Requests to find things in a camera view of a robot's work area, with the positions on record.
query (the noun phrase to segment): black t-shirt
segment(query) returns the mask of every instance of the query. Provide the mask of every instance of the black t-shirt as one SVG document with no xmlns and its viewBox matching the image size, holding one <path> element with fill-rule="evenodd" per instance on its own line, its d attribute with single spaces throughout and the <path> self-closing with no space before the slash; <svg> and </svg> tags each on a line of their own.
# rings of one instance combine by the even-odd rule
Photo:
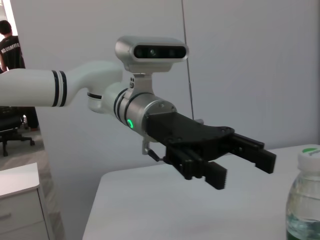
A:
<svg viewBox="0 0 320 240">
<path fill-rule="evenodd" d="M 18 36 L 4 38 L 0 42 L 0 54 L 9 70 L 25 68 Z"/>
</svg>

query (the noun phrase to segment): cabinet drawer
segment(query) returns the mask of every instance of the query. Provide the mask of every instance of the cabinet drawer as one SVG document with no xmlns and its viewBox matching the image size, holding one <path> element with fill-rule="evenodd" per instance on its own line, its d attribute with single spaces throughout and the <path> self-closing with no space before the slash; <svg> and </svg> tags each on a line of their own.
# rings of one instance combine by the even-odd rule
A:
<svg viewBox="0 0 320 240">
<path fill-rule="evenodd" d="M 36 189 L 0 199 L 0 234 L 42 221 L 44 217 Z"/>
<path fill-rule="evenodd" d="M 1 240 L 49 240 L 46 225 L 39 222 L 18 230 L 0 234 Z"/>
</svg>

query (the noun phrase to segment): floor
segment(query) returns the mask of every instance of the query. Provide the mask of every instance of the floor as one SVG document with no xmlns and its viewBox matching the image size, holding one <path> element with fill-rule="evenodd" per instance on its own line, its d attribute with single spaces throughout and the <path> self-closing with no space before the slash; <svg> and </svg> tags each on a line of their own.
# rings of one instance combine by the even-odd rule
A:
<svg viewBox="0 0 320 240">
<path fill-rule="evenodd" d="M 0 171 L 12 169 L 27 164 L 37 163 L 39 170 L 40 183 L 43 188 L 49 218 L 55 234 L 55 240 L 65 240 L 65 231 L 62 225 L 59 206 L 54 190 L 54 183 L 50 173 L 50 165 L 45 152 L 44 143 L 40 131 L 20 129 L 19 132 L 24 137 L 32 137 L 35 141 L 34 146 L 25 141 L 9 141 L 7 152 L 9 156 L 3 157 L 2 147 L 0 147 Z"/>
</svg>

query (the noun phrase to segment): water bottle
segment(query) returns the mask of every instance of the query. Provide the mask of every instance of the water bottle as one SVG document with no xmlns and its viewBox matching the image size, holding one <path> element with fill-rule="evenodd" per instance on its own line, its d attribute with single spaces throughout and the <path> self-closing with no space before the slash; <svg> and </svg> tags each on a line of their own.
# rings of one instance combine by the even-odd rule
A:
<svg viewBox="0 0 320 240">
<path fill-rule="evenodd" d="M 320 146 L 298 155 L 300 174 L 286 204 L 287 240 L 320 240 Z"/>
</svg>

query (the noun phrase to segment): black chair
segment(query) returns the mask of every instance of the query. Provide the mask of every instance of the black chair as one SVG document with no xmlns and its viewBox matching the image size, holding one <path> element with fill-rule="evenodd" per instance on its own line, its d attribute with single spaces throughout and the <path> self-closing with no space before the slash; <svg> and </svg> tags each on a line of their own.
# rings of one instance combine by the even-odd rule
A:
<svg viewBox="0 0 320 240">
<path fill-rule="evenodd" d="M 0 106 L 0 143 L 2 143 L 3 156 L 8 156 L 8 141 L 30 141 L 30 145 L 35 145 L 31 137 L 18 134 L 18 128 L 23 124 L 22 114 L 17 107 Z"/>
</svg>

